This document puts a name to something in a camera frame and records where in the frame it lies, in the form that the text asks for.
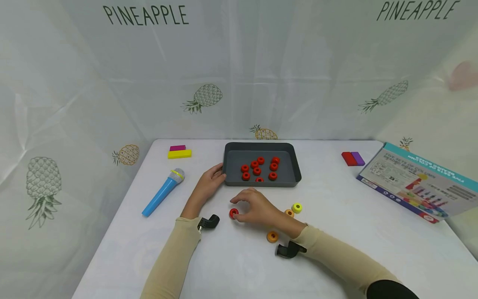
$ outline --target box packaging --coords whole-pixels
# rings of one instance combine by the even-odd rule
[[[386,143],[357,177],[431,223],[478,206],[478,183]]]

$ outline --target hand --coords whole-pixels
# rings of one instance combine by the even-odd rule
[[[248,188],[239,192],[230,200],[233,204],[239,201],[249,203],[249,211],[245,214],[234,214],[234,219],[239,222],[258,223],[273,226],[284,232],[292,239],[297,238],[307,224],[302,223],[291,216],[279,211],[265,196],[254,188]]]
[[[234,214],[234,219],[239,222],[250,222],[273,226],[275,220],[281,214],[284,214],[271,204],[262,193],[252,187],[242,190],[230,200],[233,204],[236,204],[239,201],[248,202],[250,206],[247,213]]]
[[[216,192],[217,188],[226,179],[226,174],[222,173],[222,163],[211,167],[199,178],[196,187],[187,200],[187,203],[181,213],[181,217],[194,219],[199,216],[201,208],[206,201]]]

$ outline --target black clip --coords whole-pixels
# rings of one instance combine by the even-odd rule
[[[197,225],[197,229],[199,230],[199,233],[201,233],[201,230],[204,228],[215,228],[217,224],[219,223],[219,216],[216,214],[212,214],[212,216],[208,219],[206,218],[201,218],[201,221]]]
[[[279,255],[283,258],[293,258],[297,255],[299,251],[306,253],[307,249],[303,248],[297,243],[289,241],[289,247],[285,247],[279,244],[277,246],[277,250],[275,251],[275,255]]]

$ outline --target gray tray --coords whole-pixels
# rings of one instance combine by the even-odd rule
[[[249,170],[250,180],[242,180],[241,166],[249,165],[259,156],[264,157],[265,163],[259,165],[262,170],[260,176],[255,176]],[[277,179],[269,180],[269,165],[272,157],[279,157],[281,162],[277,169]],[[251,187],[294,187],[302,179],[294,147],[289,143],[256,143],[256,142],[230,142],[224,148],[223,172],[227,174],[227,186]],[[263,182],[256,182],[261,177]]]

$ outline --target black sleeve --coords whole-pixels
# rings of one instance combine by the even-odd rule
[[[367,289],[367,299],[418,299],[418,297],[398,282],[379,280]]]

